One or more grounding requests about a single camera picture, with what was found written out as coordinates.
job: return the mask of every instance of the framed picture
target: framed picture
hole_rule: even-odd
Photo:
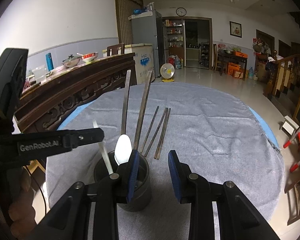
[[[240,23],[230,22],[230,35],[242,38]]]

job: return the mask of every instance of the floor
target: floor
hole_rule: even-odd
[[[280,124],[284,120],[283,116],[262,94],[264,84],[251,79],[245,81],[234,79],[225,74],[220,76],[218,72],[214,73],[211,70],[196,68],[175,70],[174,80],[176,82],[204,85],[240,98],[268,123],[280,146],[289,139],[284,131],[279,130]],[[287,183],[289,183],[293,176],[298,174],[298,169],[293,173],[289,173],[289,168],[296,160],[300,159],[300,155],[297,153],[295,144],[287,149],[282,149],[281,153],[285,163]],[[36,209],[36,221],[38,223],[44,216],[44,205],[40,192],[36,194],[33,206]],[[287,226],[287,221],[294,215],[293,210],[295,210],[293,192],[290,191],[285,194],[282,189],[278,206],[270,221],[270,225],[281,240],[296,240],[300,235],[300,220]]]

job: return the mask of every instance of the human hand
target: human hand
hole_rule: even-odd
[[[14,237],[23,239],[36,226],[35,210],[32,207],[34,192],[29,173],[24,169],[21,175],[21,190],[18,199],[9,207],[9,215],[13,221],[10,230]]]

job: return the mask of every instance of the blue gripper pad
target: blue gripper pad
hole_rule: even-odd
[[[176,168],[175,161],[172,156],[172,152],[175,152],[174,150],[171,150],[168,154],[168,165],[169,165],[169,171],[173,186],[174,195],[176,196],[177,200],[181,201],[181,181],[179,178],[179,174]]]
[[[136,151],[136,156],[134,157],[130,177],[128,180],[128,193],[127,193],[127,202],[129,203],[133,197],[134,188],[137,182],[137,175],[139,170],[140,156],[139,152]]]

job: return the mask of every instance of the gray tablecloth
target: gray tablecloth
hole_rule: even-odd
[[[143,85],[130,88],[127,135],[131,141],[143,88]],[[92,120],[96,119],[105,132],[108,150],[114,150],[120,135],[123,93],[121,89],[102,95],[66,125],[66,129],[92,128]],[[283,187],[284,164],[280,151],[270,145],[249,108],[238,98],[215,89],[176,82],[153,83],[141,143],[157,105],[160,108],[150,138],[165,107],[171,108],[171,114],[160,160],[153,159],[160,134],[147,157],[152,200],[141,212],[129,213],[118,207],[119,238],[188,238],[190,205],[181,205],[174,197],[167,160],[171,149],[176,150],[180,161],[187,163],[192,172],[208,181],[220,184],[234,181],[269,220]],[[93,169],[100,158],[97,144],[49,157],[46,181],[50,207],[74,182],[93,183]],[[219,238],[218,225],[215,227]]]

